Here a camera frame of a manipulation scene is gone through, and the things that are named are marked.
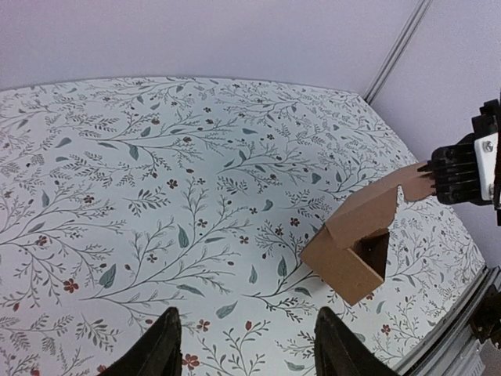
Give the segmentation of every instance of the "flower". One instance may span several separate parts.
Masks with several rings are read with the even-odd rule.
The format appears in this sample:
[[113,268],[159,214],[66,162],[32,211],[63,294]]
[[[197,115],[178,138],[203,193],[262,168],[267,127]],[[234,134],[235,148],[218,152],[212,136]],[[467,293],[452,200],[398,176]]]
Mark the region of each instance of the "flower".
[[381,333],[385,333],[386,335],[389,335],[391,332],[390,326],[389,325],[383,325],[383,328],[381,329]]
[[175,187],[178,186],[178,181],[171,179],[167,182],[167,185],[173,190]]
[[64,291],[69,291],[70,294],[73,294],[73,291],[75,290],[78,290],[78,284],[76,284],[74,281],[73,281],[73,278],[70,278],[69,280],[65,280],[63,282],[63,289]]
[[210,322],[205,321],[205,320],[200,320],[198,322],[198,325],[196,326],[196,329],[198,329],[199,331],[208,331],[209,330],[209,328],[208,328],[209,325],[211,325]]
[[87,195],[84,197],[84,202],[86,204],[91,204],[93,201],[94,201],[94,197],[92,197],[92,196]]
[[40,235],[37,240],[34,241],[36,245],[43,247],[47,243],[47,237],[45,235]]
[[151,262],[152,264],[158,260],[158,257],[155,256],[153,253],[150,253],[148,255],[148,257],[146,257],[146,260],[148,260],[149,262]]
[[198,361],[198,356],[186,354],[185,359],[182,360],[183,366],[188,366],[190,371],[193,371],[195,367],[200,366],[200,362]]

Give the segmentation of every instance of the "metal bolt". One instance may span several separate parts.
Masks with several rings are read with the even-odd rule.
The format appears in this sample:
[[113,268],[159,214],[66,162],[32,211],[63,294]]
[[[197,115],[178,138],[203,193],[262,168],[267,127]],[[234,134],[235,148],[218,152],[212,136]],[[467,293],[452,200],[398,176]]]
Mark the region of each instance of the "metal bolt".
[[487,153],[490,153],[494,150],[494,145],[490,141],[485,141],[483,145],[484,145],[484,150]]

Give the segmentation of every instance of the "cardboard box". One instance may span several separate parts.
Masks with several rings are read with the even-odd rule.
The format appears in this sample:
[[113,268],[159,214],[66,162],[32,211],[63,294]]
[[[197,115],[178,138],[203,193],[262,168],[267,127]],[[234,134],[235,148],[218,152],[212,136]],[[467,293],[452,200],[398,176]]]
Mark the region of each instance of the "cardboard box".
[[348,304],[353,306],[384,282],[398,187],[406,201],[434,193],[427,173],[417,171],[423,165],[400,168],[350,195],[301,253],[303,262]]

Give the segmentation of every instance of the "brown box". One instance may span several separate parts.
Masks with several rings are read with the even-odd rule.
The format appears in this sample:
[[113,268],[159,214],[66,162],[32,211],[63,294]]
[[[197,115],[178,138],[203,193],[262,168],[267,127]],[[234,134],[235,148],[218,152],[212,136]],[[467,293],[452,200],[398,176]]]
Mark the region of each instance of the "brown box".
[[301,253],[303,262],[348,304],[353,306],[384,282],[398,186],[407,201],[434,193],[433,182],[417,171],[423,165],[400,168],[350,195]]

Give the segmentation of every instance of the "leaf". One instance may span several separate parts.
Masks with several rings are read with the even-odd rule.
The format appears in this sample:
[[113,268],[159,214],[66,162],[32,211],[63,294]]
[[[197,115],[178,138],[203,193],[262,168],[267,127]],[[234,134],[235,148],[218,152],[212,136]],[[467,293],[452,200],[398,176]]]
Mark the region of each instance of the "leaf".
[[353,334],[355,335],[356,338],[359,339],[359,341],[361,343],[364,343],[366,341],[366,338],[363,335],[361,335],[360,333],[353,333]]
[[294,372],[302,371],[305,368],[305,366],[303,366],[302,364],[294,364],[291,362],[287,362],[286,360],[284,360],[284,362],[287,365],[287,368],[289,368],[289,370],[294,371]]
[[271,209],[273,206],[273,201],[266,199],[265,207],[263,208],[262,212],[267,212],[269,209]]
[[242,150],[238,152],[238,155],[240,155],[240,158],[242,158],[242,162],[245,162],[247,160],[247,157],[245,156]]
[[110,143],[97,143],[97,144],[100,146],[109,147],[110,149],[118,149],[116,146],[111,145]]
[[406,277],[409,279],[409,283],[415,287],[416,284],[414,283],[414,279],[411,276],[406,276]]
[[27,123],[28,123],[28,120],[27,120],[27,119],[24,119],[23,121],[21,121],[21,122],[19,123],[19,125],[17,126],[17,128],[19,129],[19,128],[21,128],[21,127],[25,126]]
[[279,262],[279,267],[276,270],[279,276],[284,277],[287,275],[287,264],[285,263],[285,258],[282,256],[282,259]]
[[381,310],[383,309],[383,304],[386,302],[386,300],[383,300],[382,302],[380,302],[378,305],[377,305],[377,308],[376,308],[376,313],[379,315],[381,313]]
[[178,225],[178,227],[179,227],[179,233],[178,233],[179,247],[186,248],[189,246],[188,235],[186,235],[185,229],[183,229],[180,225]]
[[250,271],[249,283],[255,284],[256,282],[258,282],[258,272],[256,272],[254,265],[252,265],[252,270]]
[[27,233],[34,233],[36,231],[39,231],[43,226],[45,225],[45,222],[40,222],[31,227],[30,230],[27,231]]
[[236,303],[237,302],[234,302],[233,304],[230,304],[230,305],[224,305],[223,307],[221,307],[220,309],[218,309],[216,311],[216,316],[220,319],[224,319],[225,317],[227,317],[231,312],[233,312],[233,310],[235,309],[236,307]]
[[308,291],[307,288],[304,288],[304,287],[296,287],[294,289],[294,291],[296,292],[299,292],[300,294],[305,294],[307,296],[309,296],[310,298],[312,297],[312,295],[310,294],[310,291]]
[[115,274],[117,274],[117,264],[113,264],[104,274],[99,278],[99,284],[104,288],[110,288],[115,281]]
[[192,294],[200,295],[200,296],[204,296],[205,297],[205,295],[202,294],[202,291],[200,291],[198,288],[194,288],[194,287],[188,286],[187,284],[180,284],[179,286],[177,286],[177,288],[179,290],[188,291],[188,292],[191,292]]
[[141,137],[146,137],[147,135],[149,135],[150,132],[151,132],[151,127],[144,128],[144,130],[141,132]]
[[320,176],[319,174],[315,174],[314,172],[312,173],[312,184],[316,184],[320,181],[320,179],[322,178],[322,176]]
[[47,193],[43,190],[41,192],[41,206],[43,208],[46,208],[47,206],[49,206],[49,203],[50,203],[49,196],[47,196]]
[[130,154],[131,157],[134,158],[135,161],[138,160],[139,158],[139,150],[136,145],[129,145],[128,146],[128,153]]
[[257,133],[256,131],[253,131],[252,129],[247,129],[247,128],[242,128],[242,132],[244,135],[251,135],[253,133]]
[[65,137],[65,138],[63,138],[61,141],[59,141],[59,143],[58,143],[58,144],[57,144],[57,146],[56,146],[56,149],[57,149],[58,147],[63,147],[64,145],[67,145],[67,144],[68,144],[68,143],[70,143],[70,142],[71,142],[71,139],[70,139],[70,138],[68,138],[68,137]]
[[214,243],[215,241],[218,241],[218,240],[223,240],[224,237],[209,237],[208,239],[206,239],[204,241],[204,243]]

